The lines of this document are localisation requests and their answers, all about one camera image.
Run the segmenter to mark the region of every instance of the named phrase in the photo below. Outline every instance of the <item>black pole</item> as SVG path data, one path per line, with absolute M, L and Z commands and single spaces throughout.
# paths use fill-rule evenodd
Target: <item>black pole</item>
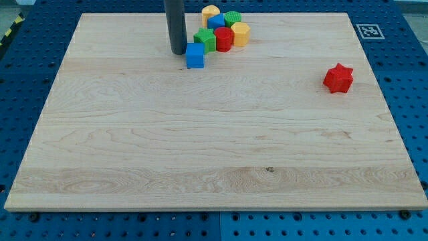
M 187 47 L 185 4 L 183 0 L 164 0 L 169 41 L 174 54 L 184 54 Z

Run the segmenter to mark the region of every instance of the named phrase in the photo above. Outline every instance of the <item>toy block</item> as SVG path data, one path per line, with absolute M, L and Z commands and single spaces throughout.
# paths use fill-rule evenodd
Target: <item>toy block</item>
M 219 27 L 214 31 L 217 37 L 217 51 L 227 52 L 232 48 L 233 31 L 228 27 Z
M 230 11 L 225 14 L 225 26 L 232 27 L 234 23 L 241 21 L 241 14 L 236 11 Z
M 214 29 L 199 28 L 199 31 L 194 34 L 193 41 L 195 43 L 203 43 L 205 46 L 204 54 L 215 52 L 216 50 L 216 37 Z
M 202 43 L 189 43 L 186 49 L 186 64 L 188 68 L 203 68 L 203 50 Z
M 216 15 L 214 17 L 210 17 L 208 19 L 207 25 L 209 29 L 212 28 L 214 29 L 214 31 L 219 27 L 224 27 L 225 26 L 224 15 L 220 13 L 219 15 Z
M 243 47 L 247 45 L 249 41 L 249 35 L 251 28 L 246 23 L 237 22 L 231 27 L 235 37 L 233 39 L 233 45 Z
M 352 77 L 352 68 L 337 64 L 336 67 L 327 71 L 323 84 L 328 87 L 330 93 L 347 93 L 354 78 Z
M 206 6 L 202 9 L 202 26 L 207 27 L 207 20 L 210 17 L 220 14 L 220 9 L 214 5 Z

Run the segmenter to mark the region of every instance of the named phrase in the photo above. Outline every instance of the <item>blue cube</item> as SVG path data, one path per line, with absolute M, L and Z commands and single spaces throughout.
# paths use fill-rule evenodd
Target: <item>blue cube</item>
M 225 17 L 223 16 L 222 13 L 220 13 L 219 15 L 210 17 L 207 21 L 207 24 L 208 24 L 208 29 L 212 28 L 215 31 L 218 27 L 225 26 Z
M 188 43 L 186 49 L 186 63 L 188 68 L 203 68 L 203 54 L 205 44 Z

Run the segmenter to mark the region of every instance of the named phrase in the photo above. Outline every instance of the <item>blue perforated panel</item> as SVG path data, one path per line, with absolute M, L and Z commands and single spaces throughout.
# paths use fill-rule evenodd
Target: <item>blue perforated panel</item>
M 428 181 L 428 57 L 389 0 L 187 0 L 188 12 L 347 12 L 422 184 Z M 39 0 L 0 62 L 0 204 L 6 200 L 50 86 L 83 12 L 161 12 L 155 0 Z M 428 240 L 428 212 L 10 214 L 0 240 Z

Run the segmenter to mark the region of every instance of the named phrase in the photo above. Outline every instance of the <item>green textured block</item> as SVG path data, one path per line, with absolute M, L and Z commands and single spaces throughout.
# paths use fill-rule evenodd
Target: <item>green textured block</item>
M 231 27 L 234 23 L 241 21 L 241 14 L 236 11 L 230 11 L 225 14 L 225 26 Z
M 199 28 L 199 31 L 194 34 L 193 41 L 195 43 L 203 43 L 204 48 L 204 54 L 208 54 L 209 52 L 215 52 L 216 51 L 216 37 L 214 35 L 214 29 L 205 29 L 205 28 Z

